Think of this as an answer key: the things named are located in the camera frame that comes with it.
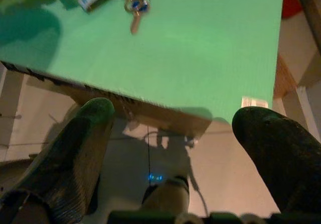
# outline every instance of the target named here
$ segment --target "green table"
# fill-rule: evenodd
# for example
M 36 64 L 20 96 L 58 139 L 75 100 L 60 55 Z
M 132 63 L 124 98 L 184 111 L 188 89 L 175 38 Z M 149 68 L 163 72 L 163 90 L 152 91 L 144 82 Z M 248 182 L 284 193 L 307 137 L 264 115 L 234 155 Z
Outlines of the green table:
M 123 4 L 2 0 L 0 60 L 208 119 L 271 104 L 282 0 L 151 0 L 135 36 Z

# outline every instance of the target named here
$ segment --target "key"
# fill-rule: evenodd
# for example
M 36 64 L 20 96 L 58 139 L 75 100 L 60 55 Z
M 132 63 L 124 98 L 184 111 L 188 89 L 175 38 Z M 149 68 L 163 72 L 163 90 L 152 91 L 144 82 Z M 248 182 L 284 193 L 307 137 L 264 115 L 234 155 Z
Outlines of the key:
M 132 20 L 132 23 L 130 26 L 130 31 L 132 34 L 136 34 L 138 31 L 138 26 L 139 26 L 139 22 L 140 22 L 140 18 L 141 18 L 142 13 L 139 11 L 134 11 L 133 15 L 134 15 L 134 19 Z

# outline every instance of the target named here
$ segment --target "floor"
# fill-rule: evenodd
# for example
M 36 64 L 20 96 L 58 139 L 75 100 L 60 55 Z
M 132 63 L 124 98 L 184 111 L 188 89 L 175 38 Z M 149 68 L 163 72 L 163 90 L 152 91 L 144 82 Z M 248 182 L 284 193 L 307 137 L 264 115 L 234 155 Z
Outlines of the floor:
M 7 72 L 3 93 L 8 88 L 11 95 L 2 94 L 0 101 L 0 161 L 25 159 L 40 152 L 78 109 L 49 81 Z M 8 101 L 11 104 L 1 105 Z M 86 216 L 83 223 L 106 223 L 113 209 L 139 208 L 148 187 L 148 149 L 150 172 L 155 178 L 188 173 L 190 212 L 201 216 L 206 209 L 260 216 L 278 212 L 229 125 L 212 123 L 194 146 L 191 143 L 184 136 L 117 119 L 103 163 L 98 211 Z

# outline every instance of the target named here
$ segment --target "white label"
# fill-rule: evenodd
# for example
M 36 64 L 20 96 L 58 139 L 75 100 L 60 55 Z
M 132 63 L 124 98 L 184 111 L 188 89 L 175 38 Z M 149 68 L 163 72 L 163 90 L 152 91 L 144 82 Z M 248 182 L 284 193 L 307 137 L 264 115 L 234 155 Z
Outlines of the white label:
M 241 107 L 249 107 L 249 106 L 269 108 L 269 104 L 265 100 L 251 98 L 251 97 L 242 97 Z

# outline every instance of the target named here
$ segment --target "red object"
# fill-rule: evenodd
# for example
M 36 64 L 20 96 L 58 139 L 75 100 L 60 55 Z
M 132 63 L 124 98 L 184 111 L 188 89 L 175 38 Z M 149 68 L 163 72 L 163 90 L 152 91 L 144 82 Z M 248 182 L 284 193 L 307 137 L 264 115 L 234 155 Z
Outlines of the red object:
M 283 0 L 282 19 L 290 18 L 302 11 L 299 0 Z

